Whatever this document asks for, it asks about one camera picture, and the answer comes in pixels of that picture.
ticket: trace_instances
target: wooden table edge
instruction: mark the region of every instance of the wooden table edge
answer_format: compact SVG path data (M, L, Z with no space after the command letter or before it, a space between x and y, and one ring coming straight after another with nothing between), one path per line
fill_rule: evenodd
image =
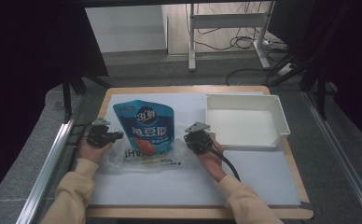
M264 86L172 86L172 87L132 87L132 88L111 88L104 97L98 117L104 117L108 103L113 94L139 94L139 93L181 93L181 92L237 92L237 91L260 91L270 95L269 89ZM286 139L282 141L285 157L291 174L294 178L300 200L310 203L306 189L301 180L297 164L292 155L291 148ZM313 210L305 208L272 208L279 218L287 219L310 219L313 217ZM232 219L232 213L223 208L213 207L109 207L89 206L86 211L87 217L123 217L123 218L210 218L210 219Z

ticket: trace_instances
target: blue snack bag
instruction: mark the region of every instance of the blue snack bag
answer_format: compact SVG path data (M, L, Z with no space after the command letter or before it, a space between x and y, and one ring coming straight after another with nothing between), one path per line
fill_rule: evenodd
M168 152L174 141L174 111L168 105L140 100L113 105L134 148L146 154Z

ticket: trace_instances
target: wooden floor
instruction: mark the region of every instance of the wooden floor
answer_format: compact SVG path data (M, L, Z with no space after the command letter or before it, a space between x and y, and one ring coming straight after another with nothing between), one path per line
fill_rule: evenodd
M211 3L211 4L195 4L195 15L207 14L240 14L240 13L263 13L268 8L269 2L253 2L253 3ZM183 5L167 5L163 6L163 13L168 19L168 53L169 55L188 53L189 45L189 12L190 4ZM258 32L254 28L223 28L219 30L201 29L195 30L196 52L220 52L220 51L242 51L253 50L251 41L240 40L238 45L242 48L230 48L230 41L235 42L236 36L248 36L257 38ZM275 36L266 34L265 38L277 40Z

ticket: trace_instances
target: white board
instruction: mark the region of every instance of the white board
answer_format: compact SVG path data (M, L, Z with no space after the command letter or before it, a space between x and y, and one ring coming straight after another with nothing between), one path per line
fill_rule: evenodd
M205 93L117 94L105 115L111 129L122 130L113 104L143 100L168 105L175 120L187 125L205 122ZM230 151L224 155L232 162L242 182L249 183L268 205L300 205L292 175L281 146L270 151ZM231 170L224 163L224 170ZM216 182L201 167L150 174L115 175L101 172L94 177L96 187L90 204L96 205L223 205L225 200Z

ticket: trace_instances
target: sleeve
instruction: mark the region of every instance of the sleeve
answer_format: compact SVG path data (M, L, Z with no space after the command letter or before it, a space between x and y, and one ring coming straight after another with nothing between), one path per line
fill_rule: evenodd
M226 175L218 188L226 199L225 207L233 213L236 223L283 223L249 185L240 183L234 176Z
M41 223L85 223L85 209L94 189L93 176L97 168L92 161L77 159L76 170L63 177L56 189L55 201Z

